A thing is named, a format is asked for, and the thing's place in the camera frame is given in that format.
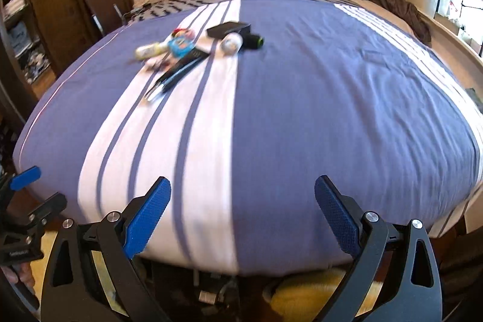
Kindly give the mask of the left hand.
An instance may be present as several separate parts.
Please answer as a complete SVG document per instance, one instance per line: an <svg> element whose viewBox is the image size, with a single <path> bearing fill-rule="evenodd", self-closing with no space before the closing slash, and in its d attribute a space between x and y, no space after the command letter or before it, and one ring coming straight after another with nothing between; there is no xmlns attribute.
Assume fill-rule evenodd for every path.
<svg viewBox="0 0 483 322"><path fill-rule="evenodd" d="M1 269L10 284L17 284L20 281L34 293L35 279L29 262L13 267L1 266Z"/></svg>

